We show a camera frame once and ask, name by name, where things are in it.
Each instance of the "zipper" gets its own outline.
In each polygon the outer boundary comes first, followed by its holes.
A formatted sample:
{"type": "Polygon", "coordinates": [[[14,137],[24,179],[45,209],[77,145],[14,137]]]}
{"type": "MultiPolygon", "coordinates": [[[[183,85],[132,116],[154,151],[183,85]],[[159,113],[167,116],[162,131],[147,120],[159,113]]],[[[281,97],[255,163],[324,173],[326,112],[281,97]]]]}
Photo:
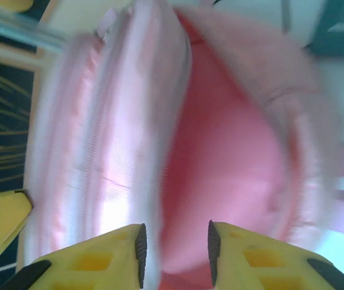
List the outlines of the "zipper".
{"type": "Polygon", "coordinates": [[[88,222],[88,204],[95,199],[98,190],[93,190],[92,178],[97,156],[99,135],[104,124],[104,116],[108,116],[112,104],[112,88],[115,86],[114,71],[120,60],[121,49],[126,38],[126,30],[131,21],[130,14],[125,11],[117,19],[112,27],[110,35],[106,39],[106,46],[102,52],[106,58],[101,62],[101,71],[95,87],[94,97],[88,112],[88,125],[84,133],[86,138],[81,155],[83,156],[82,169],[75,173],[74,178],[80,180],[80,189],[75,188],[79,197],[76,211],[77,221],[75,235],[69,237],[70,244],[77,243],[90,237],[88,233],[91,227],[88,222]]]}
{"type": "MultiPolygon", "coordinates": [[[[188,85],[188,78],[189,78],[189,74],[190,74],[190,67],[191,67],[191,51],[190,51],[190,45],[189,45],[189,42],[188,42],[188,39],[186,37],[184,37],[185,39],[185,57],[182,61],[182,64],[181,64],[181,67],[180,67],[180,70],[179,70],[179,78],[178,80],[176,81],[176,85],[175,85],[175,90],[171,92],[171,95],[176,95],[177,92],[179,92],[179,95],[181,95],[181,99],[179,101],[176,102],[175,106],[178,108],[181,106],[181,102],[182,100],[184,99],[184,93],[183,93],[183,90],[186,89],[186,86],[188,85]]],[[[115,86],[115,82],[113,81],[112,83],[109,84],[109,87],[114,87],[115,86]]],[[[108,100],[106,100],[107,102],[111,102],[112,101],[112,97],[113,97],[113,94],[112,94],[112,91],[110,91],[108,93],[109,95],[106,96],[106,98],[108,100]]],[[[105,109],[105,110],[102,110],[102,113],[101,116],[106,116],[108,113],[109,113],[109,109],[105,109]]],[[[101,130],[101,123],[104,123],[102,121],[102,117],[100,118],[99,121],[96,121],[99,123],[99,125],[97,125],[99,127],[99,129],[97,130],[96,132],[96,136],[95,136],[95,139],[98,140],[98,142],[100,143],[100,148],[97,149],[97,147],[94,148],[93,151],[89,151],[89,154],[91,156],[91,158],[95,158],[94,161],[90,161],[90,164],[98,164],[99,160],[101,160],[101,156],[103,156],[103,151],[105,150],[105,148],[109,147],[108,144],[102,144],[102,139],[103,139],[103,135],[102,135],[102,130],[101,130]]],[[[114,126],[114,123],[115,123],[115,120],[111,119],[109,120],[109,126],[110,128],[108,130],[112,130],[112,127],[114,126]]],[[[162,132],[158,132],[158,134],[161,134],[163,135],[165,131],[163,130],[162,132]]],[[[162,140],[165,140],[167,143],[170,143],[170,140],[168,138],[161,138],[162,140]]],[[[133,162],[135,162],[135,164],[137,164],[139,161],[137,159],[134,159],[133,162]]],[[[84,236],[84,239],[85,238],[90,238],[90,237],[94,237],[98,231],[97,231],[97,227],[96,227],[96,216],[98,216],[100,219],[103,218],[102,215],[99,215],[99,213],[95,214],[95,211],[98,210],[98,207],[99,206],[93,206],[95,204],[98,204],[100,205],[101,203],[98,202],[98,200],[101,198],[101,196],[104,195],[104,193],[108,193],[108,195],[110,196],[111,195],[111,192],[109,193],[109,191],[107,190],[107,188],[104,188],[103,185],[101,184],[101,177],[99,176],[98,178],[94,177],[93,178],[91,175],[89,178],[86,178],[87,181],[89,181],[89,185],[86,187],[85,191],[84,191],[84,194],[83,196],[87,196],[87,194],[89,193],[90,195],[92,195],[93,198],[89,198],[89,206],[86,207],[86,213],[84,213],[85,215],[85,219],[84,219],[84,224],[87,225],[87,226],[90,226],[89,229],[85,232],[85,235],[84,236]]],[[[123,212],[123,211],[130,211],[130,208],[127,208],[128,205],[130,205],[130,201],[133,199],[133,196],[137,196],[136,193],[133,194],[133,190],[130,190],[129,188],[126,188],[125,185],[122,185],[122,184],[117,184],[117,183],[114,183],[114,181],[111,181],[109,180],[109,182],[111,182],[113,184],[113,186],[119,186],[123,191],[125,190],[128,190],[128,194],[127,195],[119,195],[118,199],[116,199],[115,201],[117,202],[116,203],[116,207],[119,207],[119,205],[125,205],[125,208],[123,208],[121,211],[117,208],[111,208],[110,210],[108,209],[105,209],[103,210],[103,212],[106,212],[106,211],[111,211],[111,212],[123,212]]],[[[117,223],[115,226],[124,226],[126,225],[125,222],[133,222],[133,220],[130,219],[130,215],[128,214],[126,217],[122,217],[121,219],[117,219],[119,220],[120,222],[122,222],[123,224],[119,224],[117,223]]]]}
{"type": "Polygon", "coordinates": [[[64,137],[59,135],[59,133],[64,131],[63,128],[66,125],[62,118],[63,115],[68,115],[66,114],[69,110],[66,105],[66,99],[71,97],[71,93],[65,92],[64,90],[66,88],[68,89],[70,84],[79,80],[81,77],[81,72],[85,63],[88,61],[90,52],[90,41],[88,40],[86,37],[80,37],[70,45],[70,49],[66,53],[68,58],[62,62],[60,68],[52,78],[54,80],[52,81],[52,85],[43,95],[44,97],[48,96],[48,98],[40,100],[41,105],[39,107],[41,109],[35,124],[38,131],[33,132],[34,138],[29,152],[31,155],[29,154],[30,157],[27,161],[31,169],[31,177],[27,178],[27,189],[32,193],[31,198],[36,206],[36,212],[34,217],[32,217],[35,219],[35,222],[30,222],[31,226],[27,225],[27,232],[30,229],[30,233],[27,233],[27,236],[31,237],[26,241],[27,249],[32,250],[30,252],[32,257],[27,255],[27,258],[30,259],[36,259],[42,253],[50,252],[50,243],[46,243],[45,240],[45,237],[47,237],[45,224],[47,224],[47,219],[50,219],[51,216],[50,201],[55,199],[55,189],[51,191],[47,190],[47,187],[53,180],[52,176],[54,173],[52,170],[57,170],[53,166],[53,162],[56,162],[57,158],[61,158],[55,152],[59,152],[56,147],[61,146],[63,143],[64,137]],[[74,63],[74,56],[78,56],[76,57],[76,59],[79,59],[77,63],[74,63]],[[70,76],[67,75],[69,67],[72,68],[70,76]]]}
{"type": "Polygon", "coordinates": [[[59,174],[52,173],[51,179],[48,180],[49,186],[52,186],[49,191],[56,194],[53,196],[55,200],[53,214],[50,214],[53,229],[51,233],[51,251],[69,246],[68,237],[71,235],[74,226],[72,215],[77,212],[74,208],[77,205],[79,195],[73,195],[72,189],[77,188],[79,181],[74,180],[73,176],[74,172],[79,170],[77,161],[83,147],[85,120],[87,120],[87,111],[92,103],[92,88],[96,84],[103,47],[103,44],[97,39],[93,39],[92,44],[87,50],[88,58],[82,70],[80,81],[73,84],[73,92],[76,97],[70,98],[67,102],[67,115],[62,118],[62,120],[65,120],[64,123],[69,123],[69,126],[64,127],[62,133],[59,132],[60,136],[66,136],[63,138],[63,143],[59,144],[60,147],[58,147],[58,152],[62,155],[57,156],[58,159],[61,158],[61,161],[57,163],[55,169],[58,170],[59,174]]]}

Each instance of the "pink bag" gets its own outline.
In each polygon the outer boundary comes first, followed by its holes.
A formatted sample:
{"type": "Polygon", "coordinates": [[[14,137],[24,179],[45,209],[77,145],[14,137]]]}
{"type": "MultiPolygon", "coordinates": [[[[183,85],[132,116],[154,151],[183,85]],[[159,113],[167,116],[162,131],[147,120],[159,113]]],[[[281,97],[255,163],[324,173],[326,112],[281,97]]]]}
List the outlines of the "pink bag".
{"type": "Polygon", "coordinates": [[[211,287],[210,219],[313,249],[336,206],[340,144],[310,60],[212,8],[137,0],[110,13],[104,41],[69,42],[40,98],[24,264],[141,222],[145,289],[211,287]]]}

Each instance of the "black rubber pad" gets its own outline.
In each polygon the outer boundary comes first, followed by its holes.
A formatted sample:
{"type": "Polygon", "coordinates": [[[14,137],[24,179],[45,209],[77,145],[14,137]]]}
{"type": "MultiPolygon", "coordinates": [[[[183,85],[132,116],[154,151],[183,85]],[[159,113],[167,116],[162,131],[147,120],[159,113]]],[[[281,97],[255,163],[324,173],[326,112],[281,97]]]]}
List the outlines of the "black rubber pad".
{"type": "Polygon", "coordinates": [[[208,224],[208,259],[211,269],[212,285],[215,286],[218,276],[218,257],[220,255],[220,236],[212,221],[208,224]]]}
{"type": "Polygon", "coordinates": [[[26,266],[0,286],[0,290],[28,290],[50,266],[51,262],[49,260],[39,261],[26,266]]]}
{"type": "Polygon", "coordinates": [[[145,224],[142,224],[135,240],[136,259],[138,261],[138,282],[140,284],[140,289],[144,287],[147,247],[147,227],[145,224]]]}
{"type": "Polygon", "coordinates": [[[344,273],[335,266],[316,259],[307,262],[318,272],[335,290],[344,290],[344,273]]]}

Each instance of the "dark green panel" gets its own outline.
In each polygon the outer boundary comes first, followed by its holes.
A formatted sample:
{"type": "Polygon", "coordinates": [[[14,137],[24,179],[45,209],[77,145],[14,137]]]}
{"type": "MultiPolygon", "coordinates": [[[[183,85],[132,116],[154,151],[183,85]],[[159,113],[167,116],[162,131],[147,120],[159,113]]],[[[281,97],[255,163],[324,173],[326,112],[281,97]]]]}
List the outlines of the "dark green panel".
{"type": "Polygon", "coordinates": [[[0,64],[0,179],[9,179],[0,181],[0,192],[23,187],[33,82],[34,72],[0,64]]]}
{"type": "Polygon", "coordinates": [[[320,57],[344,57],[344,0],[327,0],[308,49],[320,57]]]}
{"type": "Polygon", "coordinates": [[[18,251],[18,237],[11,242],[8,248],[0,255],[0,267],[16,263],[16,254],[18,251]]]}

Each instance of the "pink fabric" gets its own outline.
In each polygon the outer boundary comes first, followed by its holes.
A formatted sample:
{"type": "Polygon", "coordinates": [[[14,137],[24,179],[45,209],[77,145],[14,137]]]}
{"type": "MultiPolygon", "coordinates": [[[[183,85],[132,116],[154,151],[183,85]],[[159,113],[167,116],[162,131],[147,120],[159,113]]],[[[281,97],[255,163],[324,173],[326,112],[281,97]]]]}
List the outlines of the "pink fabric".
{"type": "Polygon", "coordinates": [[[284,148],[289,206],[271,236],[312,249],[334,208],[339,141],[310,60],[279,31],[254,21],[212,8],[181,11],[266,113],[284,148]]]}
{"type": "Polygon", "coordinates": [[[82,145],[78,133],[87,117],[100,50],[101,42],[93,37],[76,37],[56,67],[60,73],[40,98],[26,160],[25,188],[34,203],[25,228],[28,263],[71,243],[75,223],[69,222],[69,208],[74,208],[69,203],[79,200],[73,200],[66,189],[73,182],[66,168],[72,166],[82,145]]]}
{"type": "Polygon", "coordinates": [[[207,264],[210,219],[270,234],[284,193],[272,127],[205,42],[196,39],[192,49],[191,83],[163,184],[162,267],[169,274],[207,264]]]}

